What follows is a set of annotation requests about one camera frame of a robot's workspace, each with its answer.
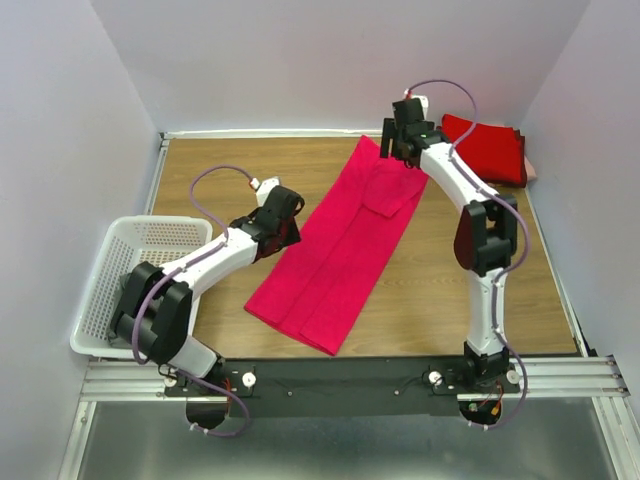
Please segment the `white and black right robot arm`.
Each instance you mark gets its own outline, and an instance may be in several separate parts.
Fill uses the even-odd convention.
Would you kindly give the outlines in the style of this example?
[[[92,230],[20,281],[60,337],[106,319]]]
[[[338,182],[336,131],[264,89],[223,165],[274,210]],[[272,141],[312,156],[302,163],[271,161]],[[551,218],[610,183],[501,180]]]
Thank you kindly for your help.
[[[517,251],[517,201],[500,196],[466,165],[445,135],[428,121],[428,99],[407,95],[383,121],[381,156],[418,168],[459,211],[453,250],[469,273],[471,322],[464,353],[444,377],[480,392],[509,369],[504,345],[504,287]]]

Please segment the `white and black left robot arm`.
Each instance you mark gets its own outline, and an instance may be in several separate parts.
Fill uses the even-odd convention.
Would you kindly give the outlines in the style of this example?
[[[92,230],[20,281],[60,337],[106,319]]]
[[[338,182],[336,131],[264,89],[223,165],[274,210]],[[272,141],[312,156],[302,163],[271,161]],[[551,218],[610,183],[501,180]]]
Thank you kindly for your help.
[[[124,276],[108,333],[129,346],[135,359],[186,372],[201,395],[220,387],[221,357],[193,337],[194,303],[231,273],[300,241],[296,216],[304,199],[276,179],[270,182],[257,194],[258,206],[214,240],[161,266],[144,261]]]

